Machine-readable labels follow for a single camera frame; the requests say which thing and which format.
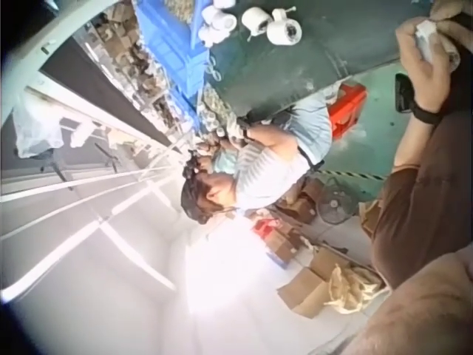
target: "workbench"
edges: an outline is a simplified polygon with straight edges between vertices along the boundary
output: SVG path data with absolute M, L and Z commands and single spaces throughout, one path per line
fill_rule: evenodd
M 302 26 L 302 40 L 275 46 L 265 34 L 247 41 L 241 16 L 249 7 L 271 14 L 288 13 Z M 408 18 L 425 16 L 429 3 L 410 0 L 239 0 L 228 12 L 239 26 L 223 43 L 211 48 L 214 70 L 208 80 L 237 115 L 252 111 L 268 117 L 338 80 L 398 59 L 395 29 Z

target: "hand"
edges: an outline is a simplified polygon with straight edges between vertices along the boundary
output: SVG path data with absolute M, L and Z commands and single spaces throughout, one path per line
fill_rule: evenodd
M 415 43 L 416 26 L 426 18 L 413 18 L 396 30 L 401 64 L 407 71 L 414 87 L 415 102 L 428 112 L 440 111 L 450 91 L 449 56 L 437 33 L 429 38 L 432 64 L 422 59 Z
M 430 18 L 438 22 L 437 29 L 440 32 L 453 38 L 473 53 L 473 32 L 448 20 L 461 13 L 473 16 L 472 0 L 436 0 L 430 10 Z
M 234 140 L 245 139 L 243 135 L 243 129 L 239 126 L 236 119 L 229 118 L 227 122 L 227 135 L 230 138 L 230 142 Z

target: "man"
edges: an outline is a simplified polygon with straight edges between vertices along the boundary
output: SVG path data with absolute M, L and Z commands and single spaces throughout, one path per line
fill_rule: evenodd
M 240 127 L 228 123 L 232 140 L 245 139 L 234 174 L 198 171 L 183 186 L 181 206 L 200 223 L 216 213 L 259 209 L 276 202 L 311 167 L 320 163 L 332 143 L 332 127 L 321 93 L 298 101 L 284 126 Z
M 373 250 L 394 291 L 365 329 L 332 355 L 473 354 L 473 96 L 466 50 L 472 50 L 473 33 L 461 26 L 472 26 L 461 11 L 473 13 L 471 0 L 438 0 L 431 13 L 460 51 L 461 67 L 451 78 L 435 36 L 432 65 L 421 60 L 414 33 L 422 18 L 396 33 L 416 104 L 384 186 Z M 431 124 L 438 112 L 443 118 Z
M 331 355 L 471 355 L 472 334 L 470 245 L 439 257 L 408 279 L 353 340 Z
M 373 235 L 373 264 L 392 288 L 472 240 L 472 55 L 466 48 L 471 49 L 473 36 L 458 24 L 471 28 L 472 18 L 463 14 L 445 21 L 462 8 L 471 14 L 461 3 L 440 1 L 431 16 L 460 52 L 452 77 L 437 36 L 431 38 L 432 65 L 421 60 L 414 31 L 423 18 L 396 33 L 416 105 L 384 184 Z

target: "phone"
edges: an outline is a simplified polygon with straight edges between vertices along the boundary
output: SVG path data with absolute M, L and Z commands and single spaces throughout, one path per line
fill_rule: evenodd
M 414 87 L 412 82 L 407 75 L 399 72 L 395 76 L 395 110 L 399 113 L 409 113 L 413 101 Z

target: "green floor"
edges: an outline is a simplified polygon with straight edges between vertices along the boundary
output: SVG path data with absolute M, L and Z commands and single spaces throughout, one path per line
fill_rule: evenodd
M 390 64 L 354 77 L 367 88 L 367 102 L 358 124 L 333 144 L 323 169 L 389 174 L 396 147 L 408 121 L 408 115 L 399 114 L 394 109 L 394 77 L 400 71 L 400 64 Z M 382 186 L 382 182 L 376 180 L 354 177 L 337 179 L 350 184 L 364 200 L 375 197 Z

